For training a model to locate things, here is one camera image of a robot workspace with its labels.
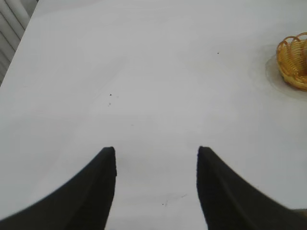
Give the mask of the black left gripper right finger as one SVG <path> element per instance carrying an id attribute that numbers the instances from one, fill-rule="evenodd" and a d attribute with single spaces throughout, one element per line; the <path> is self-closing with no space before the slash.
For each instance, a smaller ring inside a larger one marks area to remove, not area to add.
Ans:
<path id="1" fill-rule="evenodd" d="M 211 148 L 199 147 L 196 187 L 210 230 L 305 230 L 307 217 L 245 181 Z"/>

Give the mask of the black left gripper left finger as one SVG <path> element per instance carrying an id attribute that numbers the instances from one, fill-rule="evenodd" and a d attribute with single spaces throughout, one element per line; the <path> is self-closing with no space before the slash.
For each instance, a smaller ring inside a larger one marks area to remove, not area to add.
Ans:
<path id="1" fill-rule="evenodd" d="M 0 221 L 2 230 L 103 230 L 116 184 L 116 155 L 103 148 L 81 171 L 35 204 Z"/>

